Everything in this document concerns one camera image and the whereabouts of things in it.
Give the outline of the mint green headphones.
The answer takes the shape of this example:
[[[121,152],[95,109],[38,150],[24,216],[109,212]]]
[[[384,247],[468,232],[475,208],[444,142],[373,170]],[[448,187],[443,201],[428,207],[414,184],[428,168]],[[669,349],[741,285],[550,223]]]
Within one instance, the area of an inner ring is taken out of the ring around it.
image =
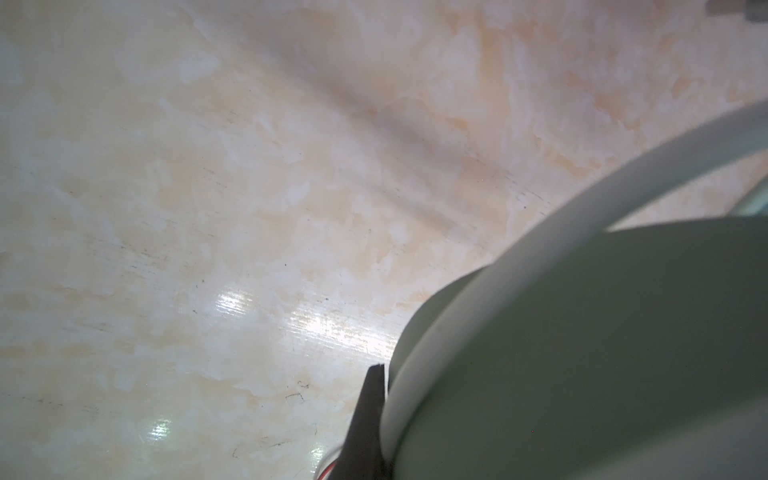
[[[766,217],[615,223],[766,146],[765,102],[706,123],[433,296],[390,364],[390,476],[765,478]]]

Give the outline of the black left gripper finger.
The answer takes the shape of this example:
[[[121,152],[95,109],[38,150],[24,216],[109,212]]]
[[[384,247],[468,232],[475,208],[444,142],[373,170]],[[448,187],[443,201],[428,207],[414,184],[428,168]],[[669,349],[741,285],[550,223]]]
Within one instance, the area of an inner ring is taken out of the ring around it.
[[[380,441],[385,402],[385,366],[371,366],[365,376],[341,453],[330,480],[379,480],[387,478],[387,464]]]

